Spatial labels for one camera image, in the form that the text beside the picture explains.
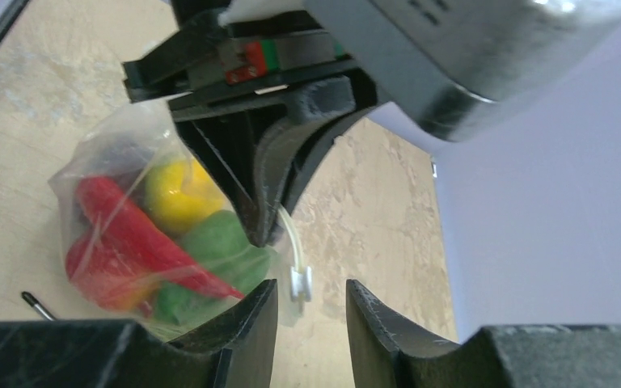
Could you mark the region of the red chili pepper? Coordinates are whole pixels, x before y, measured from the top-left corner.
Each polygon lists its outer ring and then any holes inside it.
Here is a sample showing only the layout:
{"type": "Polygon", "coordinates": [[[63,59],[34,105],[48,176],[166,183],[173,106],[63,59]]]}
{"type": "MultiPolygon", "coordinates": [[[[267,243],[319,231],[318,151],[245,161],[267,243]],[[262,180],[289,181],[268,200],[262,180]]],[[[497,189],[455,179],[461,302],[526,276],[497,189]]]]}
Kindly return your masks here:
{"type": "Polygon", "coordinates": [[[244,297],[167,237],[107,176],[82,179],[75,196],[85,216],[100,227],[101,236],[151,272],[206,297],[244,297]]]}

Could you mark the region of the green bell pepper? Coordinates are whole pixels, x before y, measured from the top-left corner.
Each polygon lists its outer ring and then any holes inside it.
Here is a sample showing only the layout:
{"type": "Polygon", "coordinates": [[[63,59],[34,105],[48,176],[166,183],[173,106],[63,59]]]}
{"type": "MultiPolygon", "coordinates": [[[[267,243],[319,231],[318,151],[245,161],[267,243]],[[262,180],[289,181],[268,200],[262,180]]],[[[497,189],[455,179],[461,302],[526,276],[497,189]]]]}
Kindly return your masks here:
{"type": "MultiPolygon", "coordinates": [[[[248,294],[266,279],[279,259],[271,247],[249,243],[237,215],[220,210],[194,226],[179,245],[202,267],[248,294]]],[[[209,321],[236,303],[204,297],[183,286],[165,282],[153,304],[153,320],[186,331],[209,321]]]]}

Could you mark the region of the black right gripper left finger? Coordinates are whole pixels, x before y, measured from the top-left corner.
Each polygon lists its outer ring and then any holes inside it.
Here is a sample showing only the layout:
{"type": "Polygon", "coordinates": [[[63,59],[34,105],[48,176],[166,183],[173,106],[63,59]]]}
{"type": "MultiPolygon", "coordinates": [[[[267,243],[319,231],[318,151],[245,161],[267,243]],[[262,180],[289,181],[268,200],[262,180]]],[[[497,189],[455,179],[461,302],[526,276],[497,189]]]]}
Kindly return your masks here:
{"type": "Polygon", "coordinates": [[[267,387],[277,282],[163,342],[130,319],[0,322],[0,387],[267,387]]]}

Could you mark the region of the clear dotted zip top bag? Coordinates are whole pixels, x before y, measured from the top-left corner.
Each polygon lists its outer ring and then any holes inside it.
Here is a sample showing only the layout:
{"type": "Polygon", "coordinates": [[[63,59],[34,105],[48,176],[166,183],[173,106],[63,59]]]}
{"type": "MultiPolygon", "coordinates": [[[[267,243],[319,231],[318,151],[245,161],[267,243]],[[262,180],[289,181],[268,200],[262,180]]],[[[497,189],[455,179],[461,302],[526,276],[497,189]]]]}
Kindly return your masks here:
{"type": "Polygon", "coordinates": [[[278,281],[287,326],[311,301],[312,271],[289,212],[280,210],[271,237],[253,244],[164,103],[128,103],[102,119],[49,186],[70,285],[161,340],[205,324],[264,280],[278,281]]]}

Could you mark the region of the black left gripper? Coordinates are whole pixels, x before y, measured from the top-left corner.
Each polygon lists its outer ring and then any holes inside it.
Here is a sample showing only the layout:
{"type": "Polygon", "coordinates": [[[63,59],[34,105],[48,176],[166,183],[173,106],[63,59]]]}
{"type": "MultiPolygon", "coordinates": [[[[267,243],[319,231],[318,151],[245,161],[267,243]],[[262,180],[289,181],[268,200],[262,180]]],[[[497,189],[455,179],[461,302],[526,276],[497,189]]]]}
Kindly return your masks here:
{"type": "Polygon", "coordinates": [[[306,11],[227,22],[227,1],[175,1],[178,28],[123,64],[134,103],[166,98],[175,129],[256,247],[281,239],[334,139],[378,104],[378,88],[306,11]],[[267,171],[264,136],[267,134],[267,171]]]}

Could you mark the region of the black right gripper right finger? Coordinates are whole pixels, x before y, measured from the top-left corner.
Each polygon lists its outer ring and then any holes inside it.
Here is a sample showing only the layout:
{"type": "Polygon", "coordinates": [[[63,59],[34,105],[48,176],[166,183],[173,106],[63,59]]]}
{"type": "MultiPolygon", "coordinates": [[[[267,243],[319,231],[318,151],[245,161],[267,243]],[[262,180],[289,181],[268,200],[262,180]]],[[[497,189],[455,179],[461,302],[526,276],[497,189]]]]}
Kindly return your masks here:
{"type": "Polygon", "coordinates": [[[346,282],[357,387],[621,387],[621,325],[481,327],[462,344],[346,282]]]}

